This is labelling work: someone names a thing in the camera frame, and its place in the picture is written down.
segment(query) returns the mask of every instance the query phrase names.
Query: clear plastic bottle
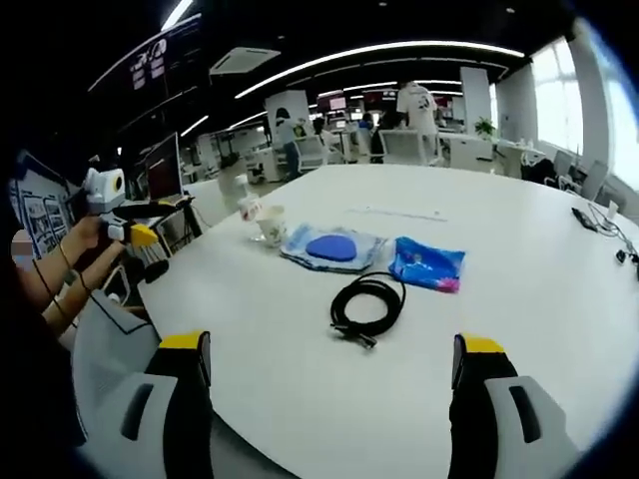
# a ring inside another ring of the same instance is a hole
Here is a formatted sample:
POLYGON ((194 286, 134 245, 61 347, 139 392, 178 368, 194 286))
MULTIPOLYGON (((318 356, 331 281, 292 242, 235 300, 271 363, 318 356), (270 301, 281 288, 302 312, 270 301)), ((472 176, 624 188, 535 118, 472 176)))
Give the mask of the clear plastic bottle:
POLYGON ((262 201, 260 196, 251 191, 249 186, 249 178, 247 175, 238 175, 235 178, 235 185, 240 190, 242 197, 238 200, 238 208, 240 209, 240 218, 243 222, 254 225, 252 228, 251 240, 262 241, 264 236, 260 233, 257 225, 253 223, 256 215, 262 210, 262 201))

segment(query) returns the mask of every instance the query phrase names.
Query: blue mouse pad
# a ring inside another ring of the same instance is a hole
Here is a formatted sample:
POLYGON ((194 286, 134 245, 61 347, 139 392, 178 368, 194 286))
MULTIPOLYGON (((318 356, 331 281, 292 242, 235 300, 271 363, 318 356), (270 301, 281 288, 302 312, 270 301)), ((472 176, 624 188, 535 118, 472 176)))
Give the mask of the blue mouse pad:
POLYGON ((314 257, 332 261, 351 261, 357 256, 357 248, 352 239, 342 235, 326 235, 310 241, 307 253, 314 257))

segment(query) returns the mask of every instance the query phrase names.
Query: coiled cable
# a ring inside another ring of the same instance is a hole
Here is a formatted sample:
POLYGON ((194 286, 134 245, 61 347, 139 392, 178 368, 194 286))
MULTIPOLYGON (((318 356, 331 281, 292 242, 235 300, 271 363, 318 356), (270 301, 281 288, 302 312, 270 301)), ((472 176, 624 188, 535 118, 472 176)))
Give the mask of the coiled cable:
POLYGON ((331 326, 341 332, 346 338, 360 339, 367 348, 377 344, 373 336, 388 331, 397 322, 403 304, 406 300, 406 286, 401 285, 401 297, 387 283, 378 279, 369 279, 374 275, 386 275, 394 279, 389 272, 377 271, 364 274, 342 289, 330 304, 331 326), (386 305, 386 315, 377 321, 355 322, 346 316, 348 302, 359 294, 369 294, 381 299, 386 305))

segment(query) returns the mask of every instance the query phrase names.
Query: round table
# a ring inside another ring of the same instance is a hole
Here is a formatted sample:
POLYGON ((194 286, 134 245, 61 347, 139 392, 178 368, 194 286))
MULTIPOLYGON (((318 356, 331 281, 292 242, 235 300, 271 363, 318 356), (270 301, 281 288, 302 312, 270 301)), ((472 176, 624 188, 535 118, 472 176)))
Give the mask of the round table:
MULTIPOLYGON (((302 479, 446 477, 453 337, 488 336, 564 409, 582 450, 605 432, 639 358, 636 272, 585 230, 580 198, 447 169, 323 167, 271 193, 291 228, 343 226, 467 252, 458 294, 409 286, 373 350, 339 340, 329 305, 353 276, 313 272, 250 241, 232 216, 141 294, 159 332, 211 332, 211 399, 250 444, 302 479)), ((626 235, 639 229, 617 217, 626 235)), ((392 241, 373 269, 386 270, 392 241)), ((357 298, 349 313, 383 306, 357 298)))

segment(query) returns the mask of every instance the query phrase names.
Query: potted plant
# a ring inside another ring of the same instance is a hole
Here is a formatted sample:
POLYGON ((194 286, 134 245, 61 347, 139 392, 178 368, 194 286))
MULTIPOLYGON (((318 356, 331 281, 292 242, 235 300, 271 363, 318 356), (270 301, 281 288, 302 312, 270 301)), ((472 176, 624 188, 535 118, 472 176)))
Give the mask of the potted plant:
POLYGON ((492 126, 490 120, 479 117, 479 121, 475 123, 475 133, 479 137, 488 140, 495 133, 495 127, 492 126))

